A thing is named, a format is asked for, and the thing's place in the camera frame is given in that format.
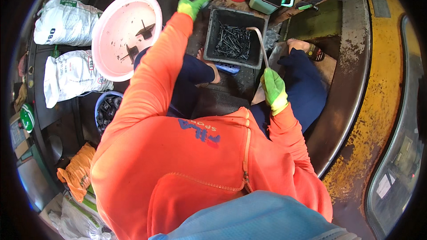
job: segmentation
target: green knob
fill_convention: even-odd
[[[22,126],[27,130],[28,133],[31,133],[34,128],[34,112],[32,107],[28,103],[24,103],[19,112],[19,117],[21,118]]]

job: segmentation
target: green work glove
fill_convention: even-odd
[[[209,0],[180,0],[177,11],[189,15],[194,21],[200,8],[208,2]]]
[[[277,72],[271,68],[266,68],[263,76],[261,76],[261,83],[266,95],[266,103],[271,107],[272,115],[275,116],[289,104],[285,82]]]

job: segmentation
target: hoodie zipper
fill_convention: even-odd
[[[248,186],[249,191],[253,192],[251,185],[249,184],[249,173],[248,173],[248,158],[249,158],[249,144],[251,143],[251,129],[249,129],[249,110],[246,109],[246,145],[245,155],[243,158],[243,182]]]

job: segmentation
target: plastic bag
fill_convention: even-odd
[[[102,11],[78,0],[49,0],[37,13],[34,42],[39,45],[89,46]]]
[[[58,58],[47,57],[44,70],[44,97],[46,107],[76,97],[84,92],[105,91],[114,88],[94,67],[92,51],[76,50]]]
[[[264,38],[264,48],[266,50],[272,49],[274,43],[279,40],[280,34],[276,34],[273,30],[267,30]]]
[[[59,234],[66,240],[110,240],[111,234],[102,232],[102,222],[79,207],[66,193],[62,200],[62,214],[54,211],[49,218]]]
[[[95,149],[85,143],[65,170],[58,168],[56,172],[58,179],[67,183],[73,197],[79,202],[83,202],[86,189],[91,184],[91,162],[94,155]]]

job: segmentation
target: leg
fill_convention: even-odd
[[[148,49],[142,50],[135,57],[134,70]],[[199,90],[195,85],[212,82],[215,78],[216,74],[212,67],[193,56],[185,54],[181,71],[175,82],[167,116],[189,119],[199,98]]]
[[[327,93],[321,83],[317,68],[303,50],[292,48],[289,56],[278,61],[285,66],[284,81],[288,101],[305,132],[320,115],[326,103]],[[260,129],[268,137],[266,127],[270,124],[270,107],[265,101],[251,107],[251,112]]]

